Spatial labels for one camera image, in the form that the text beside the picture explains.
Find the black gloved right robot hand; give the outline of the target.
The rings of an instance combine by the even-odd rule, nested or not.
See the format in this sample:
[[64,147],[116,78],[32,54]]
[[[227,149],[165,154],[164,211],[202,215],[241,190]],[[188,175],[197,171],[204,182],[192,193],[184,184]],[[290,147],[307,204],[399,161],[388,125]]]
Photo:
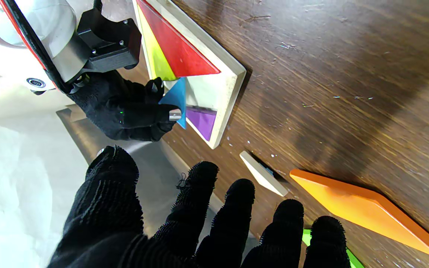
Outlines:
[[87,85],[69,98],[112,140],[157,142],[182,117],[179,107],[160,103],[165,92],[161,78],[142,85],[117,71],[88,75]]

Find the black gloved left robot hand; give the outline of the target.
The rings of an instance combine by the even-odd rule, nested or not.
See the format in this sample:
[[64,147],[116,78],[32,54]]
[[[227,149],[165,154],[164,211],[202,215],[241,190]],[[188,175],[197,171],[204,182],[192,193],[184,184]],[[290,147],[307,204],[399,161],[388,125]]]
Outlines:
[[294,268],[300,260],[304,207],[282,201],[258,246],[243,257],[255,186],[233,182],[210,233],[199,242],[219,168],[194,165],[155,235],[144,233],[136,195],[139,171],[119,146],[107,146],[89,165],[66,219],[50,268]]

